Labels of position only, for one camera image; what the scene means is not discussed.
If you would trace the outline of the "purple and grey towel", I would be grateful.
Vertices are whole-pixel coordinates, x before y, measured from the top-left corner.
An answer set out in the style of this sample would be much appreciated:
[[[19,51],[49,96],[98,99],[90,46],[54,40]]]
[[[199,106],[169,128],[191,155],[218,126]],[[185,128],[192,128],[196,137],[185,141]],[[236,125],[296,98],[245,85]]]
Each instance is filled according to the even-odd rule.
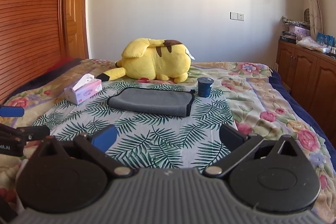
[[[125,88],[107,100],[112,108],[155,115],[174,117],[190,116],[195,91]]]

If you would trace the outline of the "palm leaf print sheet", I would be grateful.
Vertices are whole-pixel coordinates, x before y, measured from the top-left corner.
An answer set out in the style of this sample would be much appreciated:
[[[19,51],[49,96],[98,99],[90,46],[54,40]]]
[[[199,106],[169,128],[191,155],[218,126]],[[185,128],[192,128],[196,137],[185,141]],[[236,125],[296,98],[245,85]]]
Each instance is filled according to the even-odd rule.
[[[59,141],[80,133],[94,134],[109,124],[117,129],[116,140],[106,154],[132,168],[192,168],[200,170],[230,153],[219,137],[222,124],[235,127],[233,115],[221,89],[208,98],[195,96],[186,118],[118,110],[107,101],[125,88],[154,88],[189,92],[193,86],[112,82],[102,91],[75,105],[62,100],[34,125],[47,125]]]

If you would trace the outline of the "floral bedspread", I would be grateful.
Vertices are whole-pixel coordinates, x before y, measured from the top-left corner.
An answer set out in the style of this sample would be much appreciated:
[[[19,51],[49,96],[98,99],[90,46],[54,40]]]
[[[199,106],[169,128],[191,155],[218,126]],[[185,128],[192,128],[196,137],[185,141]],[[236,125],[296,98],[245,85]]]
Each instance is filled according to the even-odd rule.
[[[22,107],[20,118],[2,118],[1,123],[17,128],[34,126],[58,102],[65,100],[64,89],[84,74],[99,75],[114,68],[108,60],[86,59],[69,63],[44,75],[34,84],[26,84],[6,101],[7,106]],[[117,80],[137,84],[173,84],[197,87],[199,77],[214,80],[212,89],[221,89],[234,118],[236,128],[248,135],[259,134],[268,140],[291,135],[313,165],[321,183],[321,192],[313,208],[328,223],[335,221],[335,149],[318,123],[289,95],[280,76],[263,64],[213,62],[194,63],[186,82],[172,80]]]

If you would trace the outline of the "pink tissue box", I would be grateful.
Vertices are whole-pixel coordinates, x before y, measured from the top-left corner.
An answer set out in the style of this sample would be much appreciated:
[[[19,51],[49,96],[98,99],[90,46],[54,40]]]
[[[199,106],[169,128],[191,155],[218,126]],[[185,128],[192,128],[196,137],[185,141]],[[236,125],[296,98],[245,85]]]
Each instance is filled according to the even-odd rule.
[[[87,73],[76,83],[65,88],[64,95],[67,101],[79,105],[100,91],[102,91],[101,80]]]

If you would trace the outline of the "dark blue cup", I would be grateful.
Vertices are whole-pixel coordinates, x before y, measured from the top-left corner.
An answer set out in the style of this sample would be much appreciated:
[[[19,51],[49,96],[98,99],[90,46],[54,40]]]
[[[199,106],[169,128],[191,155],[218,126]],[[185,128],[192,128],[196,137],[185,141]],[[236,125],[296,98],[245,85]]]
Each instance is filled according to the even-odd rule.
[[[208,98],[211,93],[214,80],[209,77],[199,77],[198,81],[198,96]]]

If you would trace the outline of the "wooden slatted headboard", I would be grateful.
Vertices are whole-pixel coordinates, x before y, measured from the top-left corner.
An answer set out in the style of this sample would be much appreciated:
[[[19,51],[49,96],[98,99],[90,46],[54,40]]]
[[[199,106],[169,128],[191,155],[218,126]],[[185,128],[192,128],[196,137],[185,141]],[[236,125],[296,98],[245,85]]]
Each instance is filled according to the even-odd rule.
[[[1,0],[1,101],[64,55],[59,0]]]

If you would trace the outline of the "wooden sideboard cabinet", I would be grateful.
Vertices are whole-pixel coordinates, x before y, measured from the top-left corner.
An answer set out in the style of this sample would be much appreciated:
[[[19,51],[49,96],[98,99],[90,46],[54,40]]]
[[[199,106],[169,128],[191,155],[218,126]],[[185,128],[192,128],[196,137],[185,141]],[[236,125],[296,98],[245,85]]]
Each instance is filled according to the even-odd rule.
[[[291,96],[331,138],[335,133],[335,59],[279,40],[276,63]]]

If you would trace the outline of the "yellow Pikachu plush toy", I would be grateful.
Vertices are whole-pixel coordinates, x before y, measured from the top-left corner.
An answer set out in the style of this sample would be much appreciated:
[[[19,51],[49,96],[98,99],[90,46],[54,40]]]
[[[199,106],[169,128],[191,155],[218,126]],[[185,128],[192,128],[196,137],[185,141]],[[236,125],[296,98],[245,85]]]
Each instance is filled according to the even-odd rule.
[[[126,46],[115,69],[96,79],[107,82],[127,76],[137,80],[173,80],[179,84],[187,80],[193,59],[187,47],[177,40],[139,38]]]

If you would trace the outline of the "white plastic bag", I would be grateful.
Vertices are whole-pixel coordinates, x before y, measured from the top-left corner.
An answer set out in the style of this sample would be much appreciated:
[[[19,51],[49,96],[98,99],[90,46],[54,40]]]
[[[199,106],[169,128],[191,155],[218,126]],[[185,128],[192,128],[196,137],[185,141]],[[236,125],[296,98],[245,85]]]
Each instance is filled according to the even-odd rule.
[[[306,48],[308,50],[317,51],[321,53],[330,53],[331,49],[329,47],[324,47],[322,44],[317,43],[310,36],[306,36],[301,40],[296,41],[296,44],[300,47]]]

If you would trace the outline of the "stack of boxes and books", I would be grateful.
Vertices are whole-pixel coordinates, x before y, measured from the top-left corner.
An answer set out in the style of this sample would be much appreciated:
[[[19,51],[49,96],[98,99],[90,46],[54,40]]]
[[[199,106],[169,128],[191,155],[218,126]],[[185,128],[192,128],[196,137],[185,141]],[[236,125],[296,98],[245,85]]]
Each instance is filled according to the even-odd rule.
[[[280,35],[280,40],[296,44],[305,37],[310,36],[310,26],[306,22],[290,20],[286,16],[281,18],[283,30]]]

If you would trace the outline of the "blue patterned box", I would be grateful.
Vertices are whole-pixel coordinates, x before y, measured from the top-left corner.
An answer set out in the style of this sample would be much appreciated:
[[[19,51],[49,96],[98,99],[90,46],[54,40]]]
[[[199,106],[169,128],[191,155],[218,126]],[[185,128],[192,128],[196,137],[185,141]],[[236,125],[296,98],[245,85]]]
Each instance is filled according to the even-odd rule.
[[[328,47],[334,47],[335,46],[335,37],[330,35],[325,35],[322,33],[317,34],[317,42],[320,44],[325,44]]]

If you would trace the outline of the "wooden door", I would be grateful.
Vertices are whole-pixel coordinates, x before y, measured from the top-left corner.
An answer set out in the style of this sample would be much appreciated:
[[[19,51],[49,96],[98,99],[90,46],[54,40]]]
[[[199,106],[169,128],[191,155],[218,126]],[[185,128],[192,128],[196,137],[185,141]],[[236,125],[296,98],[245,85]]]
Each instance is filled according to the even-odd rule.
[[[63,0],[65,46],[68,56],[88,58],[85,0]]]

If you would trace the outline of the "wall switch and socket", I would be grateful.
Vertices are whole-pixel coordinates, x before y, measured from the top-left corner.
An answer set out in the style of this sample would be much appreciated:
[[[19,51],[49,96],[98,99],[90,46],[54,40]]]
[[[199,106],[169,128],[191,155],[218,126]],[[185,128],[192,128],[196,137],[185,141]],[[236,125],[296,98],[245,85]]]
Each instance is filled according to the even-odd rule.
[[[244,21],[245,20],[245,15],[243,13],[239,13],[239,12],[230,12],[230,19],[231,20]]]

